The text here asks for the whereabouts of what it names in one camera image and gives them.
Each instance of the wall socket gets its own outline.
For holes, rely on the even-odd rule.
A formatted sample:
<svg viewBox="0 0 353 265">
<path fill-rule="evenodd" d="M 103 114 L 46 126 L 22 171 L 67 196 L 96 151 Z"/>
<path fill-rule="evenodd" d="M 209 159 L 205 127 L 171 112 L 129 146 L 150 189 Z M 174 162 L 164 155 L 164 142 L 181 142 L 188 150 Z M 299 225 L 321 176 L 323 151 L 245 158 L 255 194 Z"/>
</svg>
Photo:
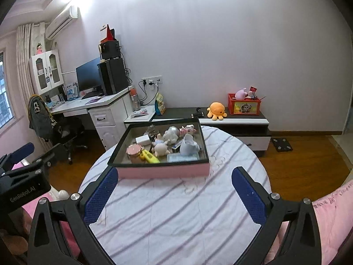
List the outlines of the wall socket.
<svg viewBox="0 0 353 265">
<path fill-rule="evenodd" d="M 147 83 L 147 84 L 146 84 L 146 87 L 150 87 L 151 90 L 153 90 L 153 89 L 155 88 L 155 85 L 150 86 L 150 85 L 149 85 L 149 82 L 150 82 L 150 81 L 153 81 L 153 83 L 155 83 L 155 84 L 158 83 L 159 85 L 160 85 L 160 84 L 163 84 L 162 76 L 149 77 L 149 78 L 142 78 L 141 80 L 142 80 L 142 81 L 143 81 L 143 80 L 146 80 L 146 83 Z"/>
</svg>

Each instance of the orange octopus plush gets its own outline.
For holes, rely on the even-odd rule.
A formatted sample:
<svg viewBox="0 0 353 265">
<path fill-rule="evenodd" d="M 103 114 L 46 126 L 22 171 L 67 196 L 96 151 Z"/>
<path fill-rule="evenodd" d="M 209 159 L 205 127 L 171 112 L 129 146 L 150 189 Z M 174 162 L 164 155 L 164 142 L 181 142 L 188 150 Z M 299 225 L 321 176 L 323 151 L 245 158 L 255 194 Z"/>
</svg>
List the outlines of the orange octopus plush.
<svg viewBox="0 0 353 265">
<path fill-rule="evenodd" d="M 227 117 L 225 107 L 220 102 L 212 103 L 207 110 L 209 111 L 207 117 L 211 117 L 212 120 L 217 120 L 217 118 L 223 120 L 223 117 Z"/>
</svg>

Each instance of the computer monitor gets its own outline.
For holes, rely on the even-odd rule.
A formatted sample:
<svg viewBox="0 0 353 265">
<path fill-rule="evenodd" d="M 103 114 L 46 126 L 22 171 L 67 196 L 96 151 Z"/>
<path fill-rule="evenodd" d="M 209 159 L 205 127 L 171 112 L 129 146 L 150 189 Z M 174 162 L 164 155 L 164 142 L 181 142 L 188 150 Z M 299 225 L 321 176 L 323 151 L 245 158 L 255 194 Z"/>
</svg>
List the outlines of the computer monitor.
<svg viewBox="0 0 353 265">
<path fill-rule="evenodd" d="M 94 91 L 92 93 L 89 93 L 89 95 L 84 96 L 83 98 L 99 95 L 102 92 L 102 80 L 99 76 L 99 70 L 97 66 L 100 61 L 101 58 L 98 57 L 76 68 L 79 91 L 88 90 L 93 87 L 98 87 L 100 89 L 100 91 Z"/>
</svg>

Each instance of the round table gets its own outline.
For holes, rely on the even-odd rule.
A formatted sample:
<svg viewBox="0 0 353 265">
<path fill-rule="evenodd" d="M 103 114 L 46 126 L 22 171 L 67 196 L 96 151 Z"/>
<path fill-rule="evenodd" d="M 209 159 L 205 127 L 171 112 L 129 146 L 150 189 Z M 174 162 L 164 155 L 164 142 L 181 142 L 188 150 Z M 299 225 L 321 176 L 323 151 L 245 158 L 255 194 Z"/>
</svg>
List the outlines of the round table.
<svg viewBox="0 0 353 265">
<path fill-rule="evenodd" d="M 92 232 L 117 265 L 229 265 L 257 233 L 231 174 L 242 166 L 271 192 L 256 155 L 237 138 L 202 126 L 210 159 L 208 177 L 120 180 Z M 82 192 L 107 166 L 114 147 L 92 166 Z"/>
</svg>

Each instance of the white vase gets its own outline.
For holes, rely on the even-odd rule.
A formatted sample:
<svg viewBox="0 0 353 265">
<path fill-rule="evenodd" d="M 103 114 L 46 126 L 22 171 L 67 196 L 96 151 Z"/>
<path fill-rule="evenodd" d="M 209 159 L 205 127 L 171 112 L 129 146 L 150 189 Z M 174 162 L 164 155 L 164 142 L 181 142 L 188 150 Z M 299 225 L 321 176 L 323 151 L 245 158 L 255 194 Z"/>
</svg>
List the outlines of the white vase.
<svg viewBox="0 0 353 265">
<path fill-rule="evenodd" d="M 189 156 L 196 154 L 200 151 L 200 147 L 196 141 L 194 141 L 191 134 L 187 133 L 180 145 L 180 154 L 183 156 Z"/>
</svg>

